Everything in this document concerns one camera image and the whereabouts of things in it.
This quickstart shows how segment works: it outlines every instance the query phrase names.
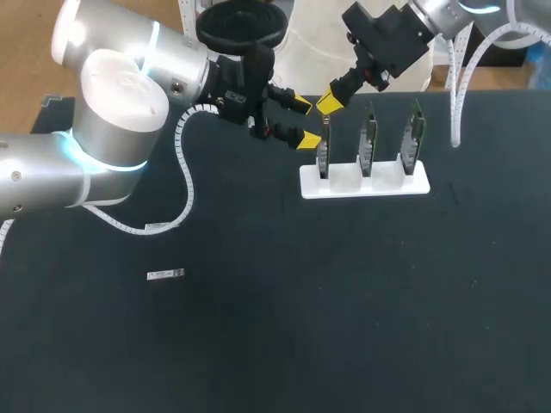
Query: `white holder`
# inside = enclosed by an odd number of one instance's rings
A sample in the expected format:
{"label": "white holder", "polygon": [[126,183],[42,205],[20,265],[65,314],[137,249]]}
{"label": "white holder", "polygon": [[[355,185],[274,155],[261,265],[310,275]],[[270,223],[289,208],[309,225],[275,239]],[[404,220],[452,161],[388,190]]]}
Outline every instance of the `white holder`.
{"label": "white holder", "polygon": [[400,160],[373,162],[371,177],[362,176],[360,159],[355,163],[334,163],[329,166],[329,179],[319,177],[315,165],[300,167],[300,188],[307,200],[329,198],[356,198],[364,196],[397,196],[428,194],[429,178],[424,165],[417,161],[412,176],[406,175]]}

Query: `wooden floor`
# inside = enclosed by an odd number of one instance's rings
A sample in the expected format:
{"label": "wooden floor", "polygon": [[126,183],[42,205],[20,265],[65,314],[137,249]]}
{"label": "wooden floor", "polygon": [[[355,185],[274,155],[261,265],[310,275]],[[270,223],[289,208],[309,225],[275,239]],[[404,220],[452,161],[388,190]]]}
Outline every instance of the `wooden floor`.
{"label": "wooden floor", "polygon": [[[113,0],[181,30],[176,0]],[[52,61],[50,40],[63,0],[0,0],[0,131],[28,132],[45,94],[74,96],[73,75]],[[435,73],[431,89],[441,89]],[[519,89],[526,73],[519,69],[479,69],[474,89]]]}

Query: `screw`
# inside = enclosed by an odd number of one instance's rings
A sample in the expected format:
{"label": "screw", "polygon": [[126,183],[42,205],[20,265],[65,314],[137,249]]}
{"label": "screw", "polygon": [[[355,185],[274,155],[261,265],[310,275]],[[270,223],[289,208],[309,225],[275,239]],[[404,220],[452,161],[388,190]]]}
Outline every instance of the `screw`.
{"label": "screw", "polygon": [[170,91],[172,91],[175,95],[180,95],[183,92],[183,86],[178,82],[173,83],[170,86]]}
{"label": "screw", "polygon": [[354,36],[352,35],[352,33],[347,33],[347,34],[346,34],[346,39],[348,39],[348,41],[349,41],[350,43],[352,43],[353,45],[355,45],[355,44],[358,42],[358,40],[356,39],[356,37],[354,37]]}

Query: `white cable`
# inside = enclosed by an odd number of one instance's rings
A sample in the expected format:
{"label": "white cable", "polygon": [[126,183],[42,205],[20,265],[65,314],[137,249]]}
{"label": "white cable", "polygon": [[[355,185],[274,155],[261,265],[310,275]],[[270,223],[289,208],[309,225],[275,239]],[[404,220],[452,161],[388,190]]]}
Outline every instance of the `white cable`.
{"label": "white cable", "polygon": [[15,221],[14,219],[8,219],[7,221],[3,222],[2,226],[0,226],[0,256],[2,255],[3,243],[5,242],[6,237],[8,236],[9,228],[11,228],[14,221]]}
{"label": "white cable", "polygon": [[141,229],[132,228],[130,226],[120,223],[116,219],[109,217],[105,212],[97,209],[95,206],[85,206],[85,208],[88,209],[91,213],[95,214],[98,218],[101,218],[108,224],[114,226],[116,229],[127,232],[129,234],[133,234],[133,235],[140,235],[140,236],[157,235],[178,227],[188,217],[195,198],[193,181],[191,180],[191,174],[189,173],[188,165],[186,164],[186,161],[183,157],[182,131],[185,128],[185,125],[188,119],[194,114],[198,114],[200,112],[209,112],[210,114],[218,114],[218,109],[213,105],[195,105],[184,112],[184,114],[182,115],[182,118],[180,118],[180,120],[178,121],[178,125],[176,126],[176,133],[174,135],[174,146],[176,148],[176,156],[178,158],[178,162],[180,163],[180,167],[182,168],[183,177],[185,178],[186,185],[188,187],[188,200],[186,202],[186,206],[183,209],[182,213],[174,221],[160,228],[141,230]]}
{"label": "white cable", "polygon": [[518,22],[517,13],[515,13],[515,0],[507,0],[507,18],[512,26],[517,26]]}
{"label": "white cable", "polygon": [[465,95],[467,94],[468,85],[474,74],[474,69],[476,69],[476,66],[480,62],[480,59],[482,58],[486,50],[488,50],[488,48],[492,45],[492,43],[504,34],[508,34],[509,32],[531,34],[551,46],[551,35],[546,33],[544,30],[528,23],[518,23],[516,26],[507,23],[494,32],[490,33],[484,39],[484,41],[482,41],[478,49],[476,49],[476,52],[474,52],[473,57],[468,62],[467,68],[465,69],[463,78],[461,80],[459,91],[457,93],[457,99],[455,101],[455,113],[453,116],[454,129],[451,136],[451,144],[455,148],[461,144],[461,115],[463,112],[463,105],[465,104]]}
{"label": "white cable", "polygon": [[450,73],[450,84],[449,84],[449,107],[450,107],[450,115],[451,115],[451,134],[454,135],[454,116],[455,116],[455,99],[456,99],[456,90],[457,90],[457,81],[459,80],[459,73],[457,71],[457,68],[455,67],[455,47],[454,42],[452,40],[448,40],[448,56],[449,56],[449,69],[451,70]]}

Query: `glowing blue light ring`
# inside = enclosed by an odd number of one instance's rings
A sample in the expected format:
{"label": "glowing blue light ring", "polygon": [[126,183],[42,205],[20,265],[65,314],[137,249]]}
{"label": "glowing blue light ring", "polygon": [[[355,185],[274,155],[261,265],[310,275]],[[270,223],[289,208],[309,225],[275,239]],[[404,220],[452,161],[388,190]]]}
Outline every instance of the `glowing blue light ring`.
{"label": "glowing blue light ring", "polygon": [[481,7],[479,9],[474,9],[472,7],[468,7],[466,6],[465,4],[463,4],[462,2],[458,2],[460,6],[462,6],[462,8],[466,11],[468,11],[469,13],[472,13],[474,15],[490,15],[491,13],[497,13],[498,11],[501,10],[501,8],[499,6],[486,6],[486,7]]}
{"label": "glowing blue light ring", "polygon": [[83,151],[83,148],[80,147],[77,140],[72,136],[72,129],[67,132],[58,131],[54,132],[58,133],[61,136],[63,136],[65,139],[67,139],[67,142],[72,147],[72,149],[77,153],[76,155],[80,158],[78,161],[84,161],[88,163],[90,166],[102,169],[102,170],[112,170],[115,172],[133,172],[135,170],[141,170],[144,166],[147,165],[147,161],[141,163],[140,165],[136,166],[113,166],[109,165],[107,163],[103,163],[102,161],[98,161],[97,159],[91,157],[86,152]]}

